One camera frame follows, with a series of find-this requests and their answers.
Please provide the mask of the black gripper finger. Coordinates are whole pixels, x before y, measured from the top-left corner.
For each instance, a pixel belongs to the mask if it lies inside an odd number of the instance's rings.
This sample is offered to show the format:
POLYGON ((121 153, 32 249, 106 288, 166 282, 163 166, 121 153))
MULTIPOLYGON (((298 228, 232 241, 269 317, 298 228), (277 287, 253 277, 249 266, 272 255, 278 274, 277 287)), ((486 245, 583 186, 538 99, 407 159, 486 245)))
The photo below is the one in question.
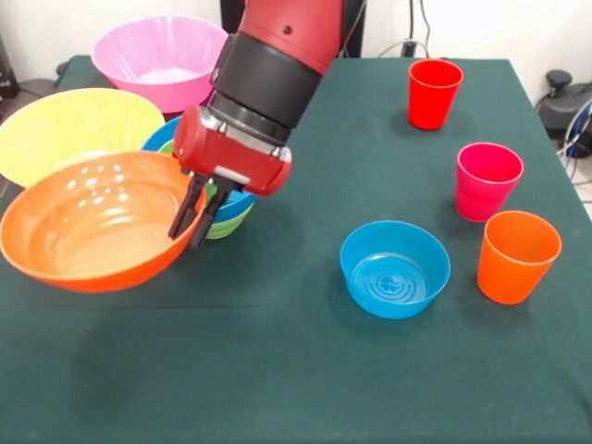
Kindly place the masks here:
POLYGON ((206 183, 206 178, 199 175, 190 174, 190 181, 185 197, 181 202, 177 215, 175 216, 168 231, 168 237, 171 240, 175 240, 178 236, 180 236, 195 218, 195 206, 201 196, 202 188, 206 183))
POLYGON ((200 249, 202 247, 218 212, 227 203, 228 197, 235 190, 236 185, 234 181, 225 178, 212 178, 212 183, 215 187, 215 192, 211 197, 208 197, 203 215, 191 237, 190 246, 193 249, 200 249))

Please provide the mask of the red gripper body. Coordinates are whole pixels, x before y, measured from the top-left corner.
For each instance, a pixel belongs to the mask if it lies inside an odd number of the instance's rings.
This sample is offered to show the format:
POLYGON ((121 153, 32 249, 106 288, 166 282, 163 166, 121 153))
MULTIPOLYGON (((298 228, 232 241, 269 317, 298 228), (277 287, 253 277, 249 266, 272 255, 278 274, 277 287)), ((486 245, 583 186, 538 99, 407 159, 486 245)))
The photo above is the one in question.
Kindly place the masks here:
POLYGON ((261 197, 277 192, 292 167, 289 147, 262 142, 198 105, 190 106, 180 117, 173 156, 182 168, 201 177, 229 179, 261 197))

